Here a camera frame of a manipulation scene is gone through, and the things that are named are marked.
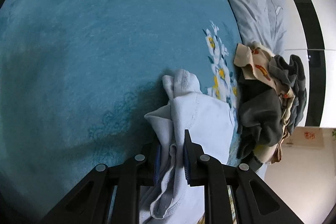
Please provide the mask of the light blue garment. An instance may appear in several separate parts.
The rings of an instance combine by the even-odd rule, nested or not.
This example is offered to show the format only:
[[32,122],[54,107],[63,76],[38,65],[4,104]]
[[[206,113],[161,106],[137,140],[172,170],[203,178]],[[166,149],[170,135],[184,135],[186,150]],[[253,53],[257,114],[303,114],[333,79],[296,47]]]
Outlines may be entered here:
[[200,90],[196,75],[179,69],[162,78],[169,98],[166,106],[147,113],[161,144],[158,183],[143,188],[139,202],[140,223],[197,223],[205,212],[201,186],[190,187],[183,166],[185,131],[203,151],[223,164],[229,158],[234,115],[228,105]]

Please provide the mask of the dark grey beige garment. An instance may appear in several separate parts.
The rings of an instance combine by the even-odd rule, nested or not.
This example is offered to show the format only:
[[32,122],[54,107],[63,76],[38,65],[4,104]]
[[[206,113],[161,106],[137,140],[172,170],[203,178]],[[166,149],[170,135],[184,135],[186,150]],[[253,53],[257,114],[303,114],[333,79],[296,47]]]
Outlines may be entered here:
[[300,57],[288,62],[276,55],[265,66],[247,65],[239,76],[238,158],[258,171],[282,159],[282,143],[290,137],[307,103],[305,70]]

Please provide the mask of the cream door with red sticker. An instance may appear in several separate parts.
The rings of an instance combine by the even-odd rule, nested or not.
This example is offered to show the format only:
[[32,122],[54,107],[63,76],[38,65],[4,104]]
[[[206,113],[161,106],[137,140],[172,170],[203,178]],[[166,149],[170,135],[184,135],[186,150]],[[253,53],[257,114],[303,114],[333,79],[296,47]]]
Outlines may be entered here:
[[322,149],[324,147],[323,129],[317,127],[296,127],[285,139],[288,147]]

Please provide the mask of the beige patterned garment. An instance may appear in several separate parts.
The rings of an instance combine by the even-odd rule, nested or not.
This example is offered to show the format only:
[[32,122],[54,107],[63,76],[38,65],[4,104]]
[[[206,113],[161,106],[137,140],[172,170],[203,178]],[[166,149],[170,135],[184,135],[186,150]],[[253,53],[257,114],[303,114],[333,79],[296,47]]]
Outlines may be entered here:
[[281,144],[289,136],[295,95],[289,85],[270,73],[273,57],[262,46],[239,44],[234,58],[241,70],[238,157],[254,169],[281,161]]

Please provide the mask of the blue floral bed blanket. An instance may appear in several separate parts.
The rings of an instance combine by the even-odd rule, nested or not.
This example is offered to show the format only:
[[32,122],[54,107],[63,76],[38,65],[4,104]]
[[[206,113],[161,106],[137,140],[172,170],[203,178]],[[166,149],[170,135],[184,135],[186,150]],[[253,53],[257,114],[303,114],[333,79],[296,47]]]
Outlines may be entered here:
[[184,69],[236,105],[240,35],[227,0],[5,0],[1,193],[37,222],[96,164],[151,141],[144,116]]

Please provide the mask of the white black sliding wardrobe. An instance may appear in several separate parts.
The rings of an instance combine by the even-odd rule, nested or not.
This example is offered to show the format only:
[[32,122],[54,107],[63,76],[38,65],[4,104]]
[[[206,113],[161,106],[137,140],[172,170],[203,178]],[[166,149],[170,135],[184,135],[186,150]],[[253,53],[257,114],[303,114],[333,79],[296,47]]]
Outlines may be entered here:
[[307,106],[301,126],[335,127],[335,0],[286,0],[285,58],[301,57]]

